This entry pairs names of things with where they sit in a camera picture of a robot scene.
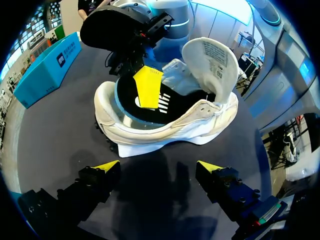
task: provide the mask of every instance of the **floor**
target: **floor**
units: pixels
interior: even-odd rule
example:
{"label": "floor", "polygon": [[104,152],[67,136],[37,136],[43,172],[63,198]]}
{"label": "floor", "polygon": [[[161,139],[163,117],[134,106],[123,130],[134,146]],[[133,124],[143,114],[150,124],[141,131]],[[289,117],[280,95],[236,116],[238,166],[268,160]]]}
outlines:
{"label": "floor", "polygon": [[[269,135],[265,134],[262,136],[262,140],[268,138]],[[264,145],[265,151],[268,156],[269,165],[271,166],[270,156],[268,154],[269,142]],[[272,186],[272,195],[276,196],[280,191],[285,179],[286,179],[286,170],[284,168],[284,164],[280,164],[279,168],[270,170],[271,175],[271,186]]]}
{"label": "floor", "polygon": [[[236,89],[238,90],[238,92],[240,94],[242,94],[242,92],[244,91],[245,87],[248,86],[248,84],[249,84],[248,81],[240,80],[236,86]],[[263,135],[261,138],[262,138],[262,140],[264,140],[268,137],[269,137],[269,135],[267,133],[267,134]],[[269,144],[270,143],[266,143],[264,145],[264,148],[265,148],[265,151],[268,156],[269,165],[271,166],[270,156],[268,154]],[[286,170],[284,168],[284,164],[283,164],[283,167],[280,164],[279,168],[270,170],[270,175],[271,175],[272,195],[276,196],[277,193],[280,191],[280,189],[286,179]]]}
{"label": "floor", "polygon": [[2,174],[10,191],[21,193],[18,180],[18,139],[25,107],[13,96],[6,115],[3,139]]}

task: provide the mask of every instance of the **white logo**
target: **white logo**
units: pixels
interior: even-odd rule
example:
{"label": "white logo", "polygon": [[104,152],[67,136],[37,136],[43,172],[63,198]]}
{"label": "white logo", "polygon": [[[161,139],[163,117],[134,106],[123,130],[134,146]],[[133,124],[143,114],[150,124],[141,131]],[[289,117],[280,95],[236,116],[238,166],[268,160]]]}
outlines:
{"label": "white logo", "polygon": [[[159,94],[159,102],[158,102],[158,109],[161,113],[168,113],[166,110],[163,110],[163,109],[168,109],[168,105],[169,105],[169,101],[170,101],[170,96],[168,94],[163,94],[163,96],[161,96]],[[139,97],[137,96],[134,100],[135,102],[135,105],[137,105],[139,108],[142,108],[140,106],[140,102],[139,102]],[[152,111],[155,111],[155,109],[153,108],[147,108],[148,110],[152,110]]]}
{"label": "white logo", "polygon": [[62,64],[62,62],[64,61],[65,59],[64,59],[64,56],[61,56],[60,58],[59,58],[59,64]]}

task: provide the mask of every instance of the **window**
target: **window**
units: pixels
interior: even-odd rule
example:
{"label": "window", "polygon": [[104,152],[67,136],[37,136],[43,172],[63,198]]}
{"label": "window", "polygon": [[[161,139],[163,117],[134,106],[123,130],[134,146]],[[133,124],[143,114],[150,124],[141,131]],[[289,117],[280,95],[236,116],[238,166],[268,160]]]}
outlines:
{"label": "window", "polygon": [[5,78],[5,76],[6,76],[6,74],[7,74],[8,72],[9,72],[9,66],[8,66],[8,64],[6,63],[6,64],[3,66],[2,70],[1,70],[0,81],[2,81],[2,80]]}
{"label": "window", "polygon": [[44,25],[44,6],[39,6],[36,9],[35,15],[31,16],[31,20],[26,23],[25,27],[20,31],[17,36],[17,40],[12,44],[10,49],[10,54],[6,57],[6,63],[1,70],[1,79],[2,81],[9,69],[13,66],[13,64],[17,61],[17,59],[21,56],[21,54],[28,49],[28,42],[34,37],[33,34],[45,30]]}
{"label": "window", "polygon": [[20,57],[20,55],[22,54],[22,50],[21,48],[19,47],[12,55],[11,57],[8,59],[8,66],[9,68],[12,67],[12,65],[17,61],[17,59]]}

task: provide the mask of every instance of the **white wall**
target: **white wall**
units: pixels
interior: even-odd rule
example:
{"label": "white wall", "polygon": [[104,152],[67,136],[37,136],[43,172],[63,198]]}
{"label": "white wall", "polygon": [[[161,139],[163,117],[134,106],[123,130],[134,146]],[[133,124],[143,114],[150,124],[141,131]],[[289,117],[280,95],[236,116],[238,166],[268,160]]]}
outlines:
{"label": "white wall", "polygon": [[196,12],[191,38],[207,37],[231,47],[242,23],[213,8],[194,3],[193,6]]}
{"label": "white wall", "polygon": [[60,10],[64,34],[68,36],[74,32],[80,32],[83,20],[78,14],[78,0],[62,0]]}
{"label": "white wall", "polygon": [[[191,34],[191,38],[207,37],[217,40],[229,48],[237,47],[237,41],[239,32],[248,32],[252,34],[254,21],[251,19],[248,26],[244,25],[240,21],[230,17],[229,15],[217,11],[213,8],[194,4],[195,12],[195,29]],[[190,26],[192,26],[192,15],[190,14]],[[259,43],[262,39],[257,27],[254,29],[254,39],[256,43]],[[263,42],[259,45],[264,50]],[[263,55],[263,51],[255,48],[252,52],[253,56]]]}

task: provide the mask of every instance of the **screw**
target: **screw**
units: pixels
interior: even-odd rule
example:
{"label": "screw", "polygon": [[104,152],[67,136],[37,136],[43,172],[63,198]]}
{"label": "screw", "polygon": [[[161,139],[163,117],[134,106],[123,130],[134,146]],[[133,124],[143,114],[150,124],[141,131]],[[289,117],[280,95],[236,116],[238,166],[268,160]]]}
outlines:
{"label": "screw", "polygon": [[258,199],[258,198],[260,198],[260,194],[259,193],[253,193],[253,195],[252,195],[254,198],[256,198],[256,199]]}
{"label": "screw", "polygon": [[237,182],[238,185],[240,185],[240,184],[242,184],[242,179],[241,178],[237,178],[236,182]]}
{"label": "screw", "polygon": [[239,198],[239,202],[244,204],[246,202],[246,199],[242,196]]}

